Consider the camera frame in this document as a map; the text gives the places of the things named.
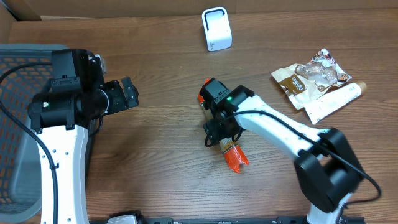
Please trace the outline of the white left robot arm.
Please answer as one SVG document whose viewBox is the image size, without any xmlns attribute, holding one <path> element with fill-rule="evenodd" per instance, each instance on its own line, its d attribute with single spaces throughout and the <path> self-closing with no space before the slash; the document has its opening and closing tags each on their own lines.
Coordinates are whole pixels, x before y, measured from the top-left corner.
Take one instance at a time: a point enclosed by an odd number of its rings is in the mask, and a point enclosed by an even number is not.
<svg viewBox="0 0 398 224">
<path fill-rule="evenodd" d="M 28 106 L 41 171 L 42 223 L 88 223 L 85 169 L 91 122 L 139 105 L 130 78 L 106 82 L 100 55 L 54 50 L 49 89 Z"/>
</svg>

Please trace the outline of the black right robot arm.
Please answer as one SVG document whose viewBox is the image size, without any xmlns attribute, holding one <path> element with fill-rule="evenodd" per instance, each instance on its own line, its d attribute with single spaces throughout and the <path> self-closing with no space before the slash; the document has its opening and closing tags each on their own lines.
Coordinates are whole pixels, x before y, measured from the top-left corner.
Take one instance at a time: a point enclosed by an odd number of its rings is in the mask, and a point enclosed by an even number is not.
<svg viewBox="0 0 398 224">
<path fill-rule="evenodd" d="M 335 128 L 298 123 L 267 105 L 252 90 L 233 90 L 211 78 L 199 96 L 212 115 L 203 126 L 206 147 L 245 130 L 269 141 L 293 161 L 300 188 L 311 203 L 305 223 L 342 223 L 343 209 L 359 186 L 363 168 L 346 136 Z"/>
</svg>

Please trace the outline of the orange spaghetti packet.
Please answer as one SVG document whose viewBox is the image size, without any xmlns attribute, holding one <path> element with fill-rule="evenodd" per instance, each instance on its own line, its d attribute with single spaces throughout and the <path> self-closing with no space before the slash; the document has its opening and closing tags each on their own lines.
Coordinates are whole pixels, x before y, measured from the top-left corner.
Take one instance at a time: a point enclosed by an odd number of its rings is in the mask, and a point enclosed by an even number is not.
<svg viewBox="0 0 398 224">
<path fill-rule="evenodd" d="M 215 78 L 206 79 L 198 94 L 198 100 L 205 114 L 206 122 L 213 118 L 222 120 L 231 117 L 233 111 L 237 108 L 237 101 L 234 97 L 243 95 L 241 91 L 228 89 Z M 235 173 L 240 172 L 241 165 L 249 164 L 238 141 L 233 142 L 231 138 L 223 139 L 220 142 L 206 142 L 205 138 L 205 146 L 219 146 L 229 169 Z"/>
</svg>

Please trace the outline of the clear plastic pouch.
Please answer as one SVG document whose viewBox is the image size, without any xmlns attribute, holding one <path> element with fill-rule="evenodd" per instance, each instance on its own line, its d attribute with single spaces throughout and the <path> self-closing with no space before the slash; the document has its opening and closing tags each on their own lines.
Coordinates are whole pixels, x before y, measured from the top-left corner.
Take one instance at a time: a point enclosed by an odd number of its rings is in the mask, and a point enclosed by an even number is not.
<svg viewBox="0 0 398 224">
<path fill-rule="evenodd" d="M 351 80 L 327 49 L 319 50 L 306 64 L 295 63 L 271 75 L 297 110 L 323 96 L 329 88 L 339 88 Z"/>
</svg>

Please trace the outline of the white tube with gold cap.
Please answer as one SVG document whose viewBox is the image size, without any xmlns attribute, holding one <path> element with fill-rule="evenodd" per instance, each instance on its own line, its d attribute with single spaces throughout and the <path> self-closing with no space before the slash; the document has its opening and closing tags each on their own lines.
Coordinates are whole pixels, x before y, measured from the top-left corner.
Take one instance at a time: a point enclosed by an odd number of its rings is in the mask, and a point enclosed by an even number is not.
<svg viewBox="0 0 398 224">
<path fill-rule="evenodd" d="M 313 100 L 305 106 L 305 111 L 311 123 L 317 124 L 323 118 L 360 97 L 367 89 L 367 85 L 363 81 L 349 83 Z"/>
</svg>

